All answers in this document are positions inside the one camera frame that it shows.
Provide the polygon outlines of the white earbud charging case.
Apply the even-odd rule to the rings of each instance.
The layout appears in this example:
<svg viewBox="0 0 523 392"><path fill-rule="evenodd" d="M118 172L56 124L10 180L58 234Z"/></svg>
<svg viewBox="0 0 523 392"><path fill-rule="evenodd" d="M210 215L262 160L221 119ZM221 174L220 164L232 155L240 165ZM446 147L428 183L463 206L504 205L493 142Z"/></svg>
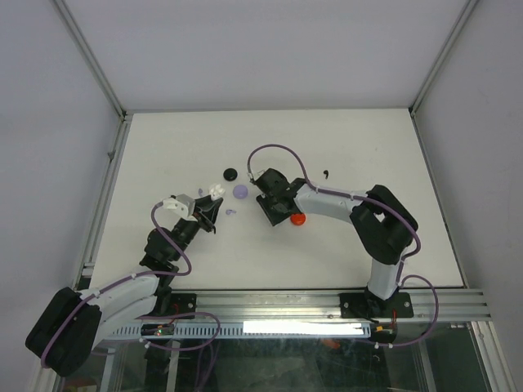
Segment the white earbud charging case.
<svg viewBox="0 0 523 392"><path fill-rule="evenodd" d="M215 201L222 198L226 190L221 184L213 184L208 188L208 193L211 200Z"/></svg>

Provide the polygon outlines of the orange earbud charging case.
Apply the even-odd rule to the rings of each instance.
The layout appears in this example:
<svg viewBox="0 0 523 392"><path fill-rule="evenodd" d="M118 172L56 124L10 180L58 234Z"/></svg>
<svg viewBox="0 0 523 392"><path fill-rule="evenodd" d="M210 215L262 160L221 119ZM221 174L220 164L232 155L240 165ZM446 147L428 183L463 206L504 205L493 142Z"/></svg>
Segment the orange earbud charging case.
<svg viewBox="0 0 523 392"><path fill-rule="evenodd" d="M301 226L306 223L306 215L303 213L295 213L290 216L290 221L295 226Z"/></svg>

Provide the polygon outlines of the black earbud charging case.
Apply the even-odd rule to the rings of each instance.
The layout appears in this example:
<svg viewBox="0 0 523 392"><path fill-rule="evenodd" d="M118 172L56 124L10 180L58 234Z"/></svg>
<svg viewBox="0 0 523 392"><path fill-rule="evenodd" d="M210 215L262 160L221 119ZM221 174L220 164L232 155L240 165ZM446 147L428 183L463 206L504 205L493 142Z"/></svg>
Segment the black earbud charging case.
<svg viewBox="0 0 523 392"><path fill-rule="evenodd" d="M228 167L224 170L222 176L226 181L234 181L238 178L238 172L233 167Z"/></svg>

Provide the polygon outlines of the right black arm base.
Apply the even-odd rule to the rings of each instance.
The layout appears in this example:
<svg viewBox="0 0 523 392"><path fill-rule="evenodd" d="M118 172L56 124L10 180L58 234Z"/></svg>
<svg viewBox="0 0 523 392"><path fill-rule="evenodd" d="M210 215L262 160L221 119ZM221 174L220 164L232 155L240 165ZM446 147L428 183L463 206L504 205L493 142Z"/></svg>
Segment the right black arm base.
<svg viewBox="0 0 523 392"><path fill-rule="evenodd" d="M367 292L343 292L339 295L343 319L412 319L413 306L407 292L397 292L388 300L381 300Z"/></svg>

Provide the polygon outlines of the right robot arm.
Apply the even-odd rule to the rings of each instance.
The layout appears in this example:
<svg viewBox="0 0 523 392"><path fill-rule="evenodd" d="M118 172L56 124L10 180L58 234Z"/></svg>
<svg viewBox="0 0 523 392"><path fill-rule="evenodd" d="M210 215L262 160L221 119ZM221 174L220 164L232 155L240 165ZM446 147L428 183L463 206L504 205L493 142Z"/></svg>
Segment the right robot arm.
<svg viewBox="0 0 523 392"><path fill-rule="evenodd" d="M393 309L405 259L412 255L408 247L414 244L418 252L421 242L418 222L387 187L375 185L363 193L318 188L305 178L290 182L272 168L251 182L260 190L257 202L273 226L297 214L351 224L372 258L366 309L375 316Z"/></svg>

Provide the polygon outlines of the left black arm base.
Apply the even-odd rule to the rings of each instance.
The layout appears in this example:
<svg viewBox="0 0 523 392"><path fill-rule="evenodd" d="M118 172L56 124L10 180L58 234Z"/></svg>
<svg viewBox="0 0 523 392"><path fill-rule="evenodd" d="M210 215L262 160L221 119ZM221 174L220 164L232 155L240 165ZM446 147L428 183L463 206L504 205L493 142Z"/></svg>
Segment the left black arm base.
<svg viewBox="0 0 523 392"><path fill-rule="evenodd" d="M193 319L188 315L197 309L197 295L192 292L172 292L159 296L154 308L145 316L147 318L174 319L175 315L183 314L182 319Z"/></svg>

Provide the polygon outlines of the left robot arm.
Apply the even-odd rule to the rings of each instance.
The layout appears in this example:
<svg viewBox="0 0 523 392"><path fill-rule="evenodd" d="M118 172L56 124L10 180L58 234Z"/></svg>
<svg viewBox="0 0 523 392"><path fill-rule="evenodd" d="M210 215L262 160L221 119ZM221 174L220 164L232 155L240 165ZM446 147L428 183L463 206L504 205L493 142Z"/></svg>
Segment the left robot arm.
<svg viewBox="0 0 523 392"><path fill-rule="evenodd" d="M186 249L198 232L215 233L223 202L213 194L197 199L181 194L156 203L150 213L154 228L139 265L102 287L60 289L29 331L26 349L43 367L68 376L119 327L167 314L172 280L193 269Z"/></svg>

